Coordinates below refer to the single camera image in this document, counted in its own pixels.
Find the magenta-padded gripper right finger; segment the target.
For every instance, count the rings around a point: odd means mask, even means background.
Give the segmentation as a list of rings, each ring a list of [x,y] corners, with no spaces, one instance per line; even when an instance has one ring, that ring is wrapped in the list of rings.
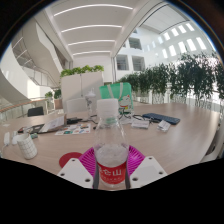
[[[165,170],[153,156],[144,156],[135,147],[129,147],[125,177],[127,189],[143,187],[166,175]]]

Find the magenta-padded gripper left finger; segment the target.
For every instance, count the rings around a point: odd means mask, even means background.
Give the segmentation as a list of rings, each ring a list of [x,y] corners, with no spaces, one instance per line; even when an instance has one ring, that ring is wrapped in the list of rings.
[[[84,188],[98,188],[98,168],[93,148],[83,154],[66,153],[59,159],[59,165],[59,177]]]

